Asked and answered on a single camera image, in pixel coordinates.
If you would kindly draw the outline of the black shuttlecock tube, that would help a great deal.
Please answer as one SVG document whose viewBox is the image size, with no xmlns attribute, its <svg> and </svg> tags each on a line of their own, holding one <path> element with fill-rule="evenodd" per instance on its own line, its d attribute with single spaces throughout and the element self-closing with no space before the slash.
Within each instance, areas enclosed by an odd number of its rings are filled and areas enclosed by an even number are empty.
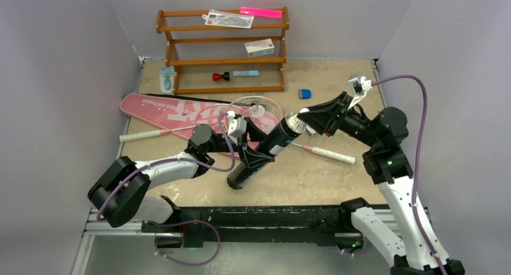
<svg viewBox="0 0 511 275">
<path fill-rule="evenodd" d="M 275 161 L 291 142 L 302 134 L 293 132 L 283 118 L 257 145 L 255 149 L 247 144 L 240 153 L 241 162 L 227 176 L 227 183 L 232 189 L 242 189 L 266 165 Z"/>
</svg>

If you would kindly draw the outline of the pink badminton racket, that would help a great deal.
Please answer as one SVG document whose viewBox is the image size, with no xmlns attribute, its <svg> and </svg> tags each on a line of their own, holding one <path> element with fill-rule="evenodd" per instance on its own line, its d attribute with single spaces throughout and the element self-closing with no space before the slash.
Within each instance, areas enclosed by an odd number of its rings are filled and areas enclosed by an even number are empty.
<svg viewBox="0 0 511 275">
<path fill-rule="evenodd" d="M 262 105 L 266 113 L 261 118 L 251 118 L 249 109 L 251 106 L 259 104 Z M 222 106 L 220 113 L 226 113 L 228 111 L 234 111 L 236 115 L 240 115 L 243 118 L 250 118 L 252 122 L 261 129 L 264 133 L 268 134 L 283 118 L 283 111 L 275 100 L 264 97 L 264 96 L 244 96 L 231 102 L 228 106 Z M 353 165 L 356 162 L 356 158 L 347 156 L 334 151 L 328 151 L 323 148 L 313 147 L 309 145 L 301 145 L 296 142 L 291 143 L 293 146 L 303 148 L 313 154 L 327 157 L 329 159 L 337 160 L 343 163 Z"/>
<path fill-rule="evenodd" d="M 187 154 L 228 153 L 238 142 L 227 135 L 227 112 L 220 113 L 221 107 L 229 104 L 179 101 L 173 105 L 144 99 L 121 110 L 157 129 L 122 135 L 119 141 L 128 142 L 170 133 L 187 141 L 184 150 Z"/>
</svg>

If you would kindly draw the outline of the white feather shuttlecock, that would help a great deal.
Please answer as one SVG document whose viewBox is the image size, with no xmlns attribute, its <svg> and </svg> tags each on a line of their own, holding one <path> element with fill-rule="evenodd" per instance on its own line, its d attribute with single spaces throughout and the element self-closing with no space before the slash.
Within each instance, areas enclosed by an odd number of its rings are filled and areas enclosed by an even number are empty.
<svg viewBox="0 0 511 275">
<path fill-rule="evenodd" d="M 306 123 L 299 119 L 300 113 L 308 112 L 308 108 L 302 108 L 299 112 L 288 112 L 284 118 L 287 126 L 295 133 L 302 134 L 306 130 Z"/>
</svg>

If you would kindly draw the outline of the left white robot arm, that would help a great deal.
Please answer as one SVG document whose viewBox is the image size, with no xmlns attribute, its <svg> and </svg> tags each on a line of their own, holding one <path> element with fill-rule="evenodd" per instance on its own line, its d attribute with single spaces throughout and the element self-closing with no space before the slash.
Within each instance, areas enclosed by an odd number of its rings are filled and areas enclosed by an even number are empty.
<svg viewBox="0 0 511 275">
<path fill-rule="evenodd" d="M 208 170 L 229 172 L 236 158 L 246 166 L 261 166 L 275 159 L 252 149 L 248 141 L 261 142 L 268 137 L 248 118 L 234 118 L 238 123 L 229 130 L 220 118 L 218 130 L 210 124 L 199 124 L 192 130 L 184 151 L 159 160 L 133 161 L 118 157 L 87 194 L 97 208 L 96 219 L 111 227 L 120 227 L 134 217 L 155 221 L 164 232 L 173 232 L 180 223 L 175 206 L 167 198 L 147 198 L 157 186 L 176 180 L 194 179 Z"/>
</svg>

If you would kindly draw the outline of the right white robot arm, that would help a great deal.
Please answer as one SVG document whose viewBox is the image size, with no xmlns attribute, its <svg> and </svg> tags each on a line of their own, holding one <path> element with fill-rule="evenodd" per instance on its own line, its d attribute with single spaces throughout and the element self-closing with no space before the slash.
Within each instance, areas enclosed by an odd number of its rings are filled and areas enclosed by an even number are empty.
<svg viewBox="0 0 511 275">
<path fill-rule="evenodd" d="M 408 136 L 407 117 L 396 107 L 386 107 L 373 119 L 353 98 L 337 98 L 303 108 L 298 119 L 318 134 L 332 136 L 340 130 L 369 146 L 362 156 L 366 172 L 382 193 L 399 234 L 376 217 L 362 198 L 344 201 L 338 222 L 347 231 L 360 231 L 384 257 L 391 274 L 464 274 L 463 264 L 450 258 L 439 242 L 414 188 L 415 176 L 401 148 Z"/>
</svg>

